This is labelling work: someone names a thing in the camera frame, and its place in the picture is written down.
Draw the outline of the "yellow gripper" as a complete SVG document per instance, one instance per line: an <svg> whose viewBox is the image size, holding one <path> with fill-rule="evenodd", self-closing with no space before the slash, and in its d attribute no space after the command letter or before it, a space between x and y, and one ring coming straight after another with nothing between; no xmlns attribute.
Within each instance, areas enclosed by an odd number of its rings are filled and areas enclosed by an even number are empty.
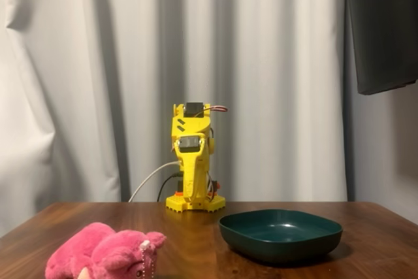
<svg viewBox="0 0 418 279"><path fill-rule="evenodd" d="M180 135L174 139L174 151L184 163L183 196L193 203L207 196L209 144L204 133Z"/></svg>

